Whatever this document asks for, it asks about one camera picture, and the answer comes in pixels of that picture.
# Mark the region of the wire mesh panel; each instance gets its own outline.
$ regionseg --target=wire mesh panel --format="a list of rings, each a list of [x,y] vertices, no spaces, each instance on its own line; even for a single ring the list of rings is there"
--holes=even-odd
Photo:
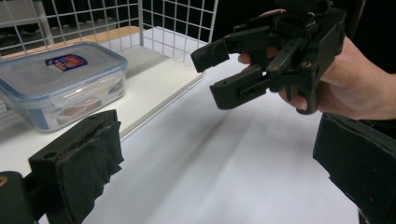
[[[211,41],[218,1],[143,1],[144,45],[189,62],[190,53]]]
[[[186,62],[211,41],[217,0],[0,0],[0,60],[82,41]]]

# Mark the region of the plastic food container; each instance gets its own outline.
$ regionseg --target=plastic food container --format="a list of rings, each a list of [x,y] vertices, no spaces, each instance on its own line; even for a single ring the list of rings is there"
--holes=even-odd
[[[82,42],[0,62],[0,97],[36,129],[53,132],[120,99],[127,61]]]

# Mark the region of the screw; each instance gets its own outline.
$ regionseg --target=screw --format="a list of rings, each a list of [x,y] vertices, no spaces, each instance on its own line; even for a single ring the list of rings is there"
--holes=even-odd
[[[303,62],[303,67],[310,67],[312,66],[311,62]]]
[[[8,181],[8,178],[4,175],[0,175],[0,187],[3,187]]]
[[[277,69],[276,64],[271,64],[271,65],[270,65],[270,69],[271,69],[271,70],[276,70],[276,69]]]

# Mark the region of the finger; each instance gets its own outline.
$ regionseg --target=finger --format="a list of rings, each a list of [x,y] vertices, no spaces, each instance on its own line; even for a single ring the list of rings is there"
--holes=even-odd
[[[262,13],[261,16],[267,16],[267,15],[271,15],[273,13],[284,12],[284,11],[286,11],[286,10],[282,9],[282,8],[278,8],[278,9],[266,11],[266,12]]]
[[[285,102],[287,102],[289,105],[294,106],[297,109],[306,110],[308,108],[308,102],[301,95],[295,95],[291,101],[288,101],[285,89],[280,91],[279,95]]]
[[[250,63],[250,55],[246,52],[241,53],[238,56],[238,62],[240,63]]]

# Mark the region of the container lid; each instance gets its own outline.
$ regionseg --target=container lid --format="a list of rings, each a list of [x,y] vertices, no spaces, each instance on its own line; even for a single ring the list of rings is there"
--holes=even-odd
[[[125,70],[127,61],[91,42],[0,62],[0,89],[22,102],[45,100],[90,79]]]

